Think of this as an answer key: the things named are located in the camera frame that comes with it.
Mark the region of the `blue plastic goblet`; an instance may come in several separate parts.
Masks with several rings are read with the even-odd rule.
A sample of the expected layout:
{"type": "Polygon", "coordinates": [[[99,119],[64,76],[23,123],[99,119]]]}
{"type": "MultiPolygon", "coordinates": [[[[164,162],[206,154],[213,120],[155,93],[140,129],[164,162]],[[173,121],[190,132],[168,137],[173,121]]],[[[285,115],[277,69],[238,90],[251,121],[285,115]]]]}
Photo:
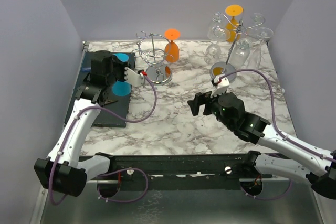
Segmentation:
{"type": "MultiPolygon", "coordinates": [[[[124,53],[116,53],[116,57],[122,61],[122,62],[128,62],[129,56],[124,53]]],[[[131,85],[126,82],[117,81],[113,87],[112,91],[115,95],[119,97],[124,97],[126,95],[129,95],[131,93],[131,85]]]]}

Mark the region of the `scrolled chrome glass rack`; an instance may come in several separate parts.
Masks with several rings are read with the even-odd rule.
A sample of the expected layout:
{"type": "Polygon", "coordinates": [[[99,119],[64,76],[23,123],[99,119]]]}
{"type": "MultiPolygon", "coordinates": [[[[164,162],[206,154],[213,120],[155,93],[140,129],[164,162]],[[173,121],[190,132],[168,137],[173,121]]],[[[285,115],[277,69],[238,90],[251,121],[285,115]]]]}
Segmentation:
{"type": "Polygon", "coordinates": [[[251,17],[253,24],[245,26],[243,12],[236,19],[233,12],[217,12],[212,16],[208,28],[208,38],[213,42],[208,46],[205,61],[211,64],[209,75],[212,79],[220,74],[229,74],[229,81],[236,79],[234,71],[245,66],[258,68],[261,62],[261,46],[266,33],[261,30],[265,18],[261,13],[251,17]]]}

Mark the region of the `orange plastic goblet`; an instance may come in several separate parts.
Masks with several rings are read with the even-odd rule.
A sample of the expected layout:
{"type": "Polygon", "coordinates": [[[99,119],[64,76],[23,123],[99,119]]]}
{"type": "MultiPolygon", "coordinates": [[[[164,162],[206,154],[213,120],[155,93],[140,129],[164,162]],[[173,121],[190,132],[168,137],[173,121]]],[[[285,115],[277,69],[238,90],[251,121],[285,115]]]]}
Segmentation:
{"type": "Polygon", "coordinates": [[[167,62],[175,63],[180,57],[179,47],[175,43],[175,41],[180,37],[180,31],[176,28],[169,28],[164,32],[164,37],[169,41],[164,49],[164,52],[166,53],[165,59],[167,62]]]}

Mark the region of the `clear ribbed wine glass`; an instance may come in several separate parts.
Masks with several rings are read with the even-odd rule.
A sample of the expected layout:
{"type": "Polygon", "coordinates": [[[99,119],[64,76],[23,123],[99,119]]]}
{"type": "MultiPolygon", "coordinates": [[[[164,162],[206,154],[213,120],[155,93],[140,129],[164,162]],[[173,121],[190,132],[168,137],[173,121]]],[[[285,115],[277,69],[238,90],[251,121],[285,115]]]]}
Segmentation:
{"type": "Polygon", "coordinates": [[[250,49],[253,43],[248,38],[242,38],[235,43],[235,47],[231,54],[230,64],[236,69],[240,69],[250,55],[250,49]]]}

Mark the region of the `small clear wine glass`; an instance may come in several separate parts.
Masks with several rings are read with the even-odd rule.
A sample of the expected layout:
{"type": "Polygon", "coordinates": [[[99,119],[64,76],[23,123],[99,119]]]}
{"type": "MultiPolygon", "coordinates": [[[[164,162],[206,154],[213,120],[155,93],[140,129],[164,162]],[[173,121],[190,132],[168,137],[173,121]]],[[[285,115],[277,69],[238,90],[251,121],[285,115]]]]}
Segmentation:
{"type": "Polygon", "coordinates": [[[224,16],[221,13],[215,13],[212,16],[208,26],[207,37],[210,40],[223,40],[225,38],[224,16]]]}

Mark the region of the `yellow plastic goblet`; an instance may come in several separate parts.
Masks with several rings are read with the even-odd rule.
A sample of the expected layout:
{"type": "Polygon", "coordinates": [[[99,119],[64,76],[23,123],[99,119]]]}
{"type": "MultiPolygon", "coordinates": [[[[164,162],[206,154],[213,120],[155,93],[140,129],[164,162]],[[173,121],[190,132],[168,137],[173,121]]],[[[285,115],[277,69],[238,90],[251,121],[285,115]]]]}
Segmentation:
{"type": "Polygon", "coordinates": [[[243,13],[244,9],[238,4],[232,4],[226,7],[225,14],[230,17],[230,21],[226,24],[226,28],[230,32],[227,42],[233,43],[236,37],[235,29],[239,25],[237,18],[243,13]]]}

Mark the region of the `tall clear flute glass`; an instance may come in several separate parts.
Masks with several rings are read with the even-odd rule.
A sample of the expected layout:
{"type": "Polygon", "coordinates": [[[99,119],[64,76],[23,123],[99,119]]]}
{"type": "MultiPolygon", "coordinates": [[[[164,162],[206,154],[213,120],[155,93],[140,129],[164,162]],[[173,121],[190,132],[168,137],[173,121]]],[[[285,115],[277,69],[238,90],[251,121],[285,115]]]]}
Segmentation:
{"type": "Polygon", "coordinates": [[[253,13],[251,20],[251,24],[247,27],[247,34],[253,38],[257,38],[257,30],[265,22],[265,17],[261,13],[253,13]]]}

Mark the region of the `short ribbed clear glass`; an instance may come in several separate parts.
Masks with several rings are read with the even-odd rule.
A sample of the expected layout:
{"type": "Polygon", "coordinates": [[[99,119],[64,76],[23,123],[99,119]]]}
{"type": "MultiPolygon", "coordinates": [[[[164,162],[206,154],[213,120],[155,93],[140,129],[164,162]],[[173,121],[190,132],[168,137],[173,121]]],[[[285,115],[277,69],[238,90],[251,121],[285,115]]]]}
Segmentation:
{"type": "Polygon", "coordinates": [[[221,48],[219,43],[226,41],[230,37],[229,30],[224,28],[224,31],[225,38],[223,40],[211,40],[212,43],[207,47],[204,58],[206,63],[212,63],[219,59],[221,55],[221,48]]]}

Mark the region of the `clear stemmed wine glass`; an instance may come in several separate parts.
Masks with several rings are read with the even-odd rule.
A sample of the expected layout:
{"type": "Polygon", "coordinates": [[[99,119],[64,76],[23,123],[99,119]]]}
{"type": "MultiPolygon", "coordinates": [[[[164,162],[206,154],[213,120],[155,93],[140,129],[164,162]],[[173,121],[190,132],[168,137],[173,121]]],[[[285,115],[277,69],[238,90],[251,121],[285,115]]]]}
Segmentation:
{"type": "Polygon", "coordinates": [[[274,35],[273,30],[267,27],[259,27],[254,38],[258,40],[257,46],[252,49],[247,62],[247,68],[258,70],[262,60],[261,48],[274,35]]]}

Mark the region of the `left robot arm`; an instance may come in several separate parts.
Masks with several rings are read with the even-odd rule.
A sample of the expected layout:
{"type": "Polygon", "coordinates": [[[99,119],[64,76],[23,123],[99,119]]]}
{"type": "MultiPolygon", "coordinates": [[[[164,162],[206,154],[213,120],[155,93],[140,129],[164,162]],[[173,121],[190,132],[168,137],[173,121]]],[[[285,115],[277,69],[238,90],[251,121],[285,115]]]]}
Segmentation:
{"type": "Polygon", "coordinates": [[[87,181],[101,175],[112,179],[116,166],[107,154],[80,161],[80,151],[90,128],[109,100],[116,82],[125,82],[126,69],[134,68],[131,53],[100,50],[90,52],[90,70],[75,92],[72,112],[54,148],[45,159],[37,159],[34,170],[41,185],[77,197],[87,181]]]}

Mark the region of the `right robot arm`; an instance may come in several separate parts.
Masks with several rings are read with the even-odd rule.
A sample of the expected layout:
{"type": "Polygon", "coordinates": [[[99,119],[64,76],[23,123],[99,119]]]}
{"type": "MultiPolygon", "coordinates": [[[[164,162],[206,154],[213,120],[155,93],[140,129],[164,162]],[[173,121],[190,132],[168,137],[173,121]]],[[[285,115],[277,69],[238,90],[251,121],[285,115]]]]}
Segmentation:
{"type": "Polygon", "coordinates": [[[232,92],[212,97],[210,92],[197,93],[187,102],[193,116],[204,106],[204,115],[213,115],[240,140],[258,144],[285,156],[266,154],[243,162],[242,173],[249,178],[272,174],[309,184],[317,194],[335,199],[335,152],[318,148],[284,131],[268,120],[245,110],[244,102],[232,92]]]}

